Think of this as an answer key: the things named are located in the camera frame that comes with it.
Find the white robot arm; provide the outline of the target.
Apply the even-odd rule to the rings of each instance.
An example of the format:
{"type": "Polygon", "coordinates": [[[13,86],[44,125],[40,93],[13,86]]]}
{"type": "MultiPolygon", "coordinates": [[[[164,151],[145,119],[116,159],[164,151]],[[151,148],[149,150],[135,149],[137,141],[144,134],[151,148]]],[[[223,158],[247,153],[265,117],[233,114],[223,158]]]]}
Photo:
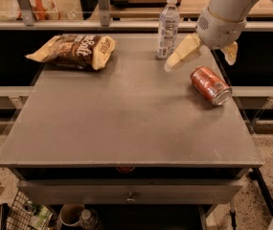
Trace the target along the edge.
{"type": "Polygon", "coordinates": [[[202,45],[220,50],[226,61],[233,65],[238,53],[236,40],[247,23],[247,15],[259,1],[210,0],[196,21],[195,32],[188,34],[167,59],[165,71],[178,69],[199,57],[202,45]]]}

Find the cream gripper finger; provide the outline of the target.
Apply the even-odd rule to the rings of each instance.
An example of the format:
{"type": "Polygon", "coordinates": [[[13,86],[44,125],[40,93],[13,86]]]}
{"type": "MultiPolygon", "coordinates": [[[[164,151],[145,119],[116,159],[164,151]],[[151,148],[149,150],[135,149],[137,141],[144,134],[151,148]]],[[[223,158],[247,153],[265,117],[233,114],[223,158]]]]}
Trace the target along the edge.
{"type": "Polygon", "coordinates": [[[202,40],[197,33],[188,34],[166,60],[165,71],[170,72],[178,69],[185,63],[199,57],[201,46],[202,40]]]}
{"type": "Polygon", "coordinates": [[[237,42],[233,42],[229,46],[226,46],[221,49],[221,52],[223,53],[226,62],[229,65],[233,65],[237,60],[237,53],[238,53],[238,44],[237,42]]]}

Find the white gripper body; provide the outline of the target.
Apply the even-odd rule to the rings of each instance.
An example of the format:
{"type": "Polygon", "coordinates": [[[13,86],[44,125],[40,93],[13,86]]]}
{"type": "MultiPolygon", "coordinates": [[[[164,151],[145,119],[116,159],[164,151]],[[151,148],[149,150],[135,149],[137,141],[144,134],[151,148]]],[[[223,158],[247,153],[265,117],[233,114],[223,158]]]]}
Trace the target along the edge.
{"type": "Polygon", "coordinates": [[[246,25],[246,20],[229,22],[214,16],[205,7],[196,21],[195,31],[210,49],[222,49],[235,42],[246,25]]]}

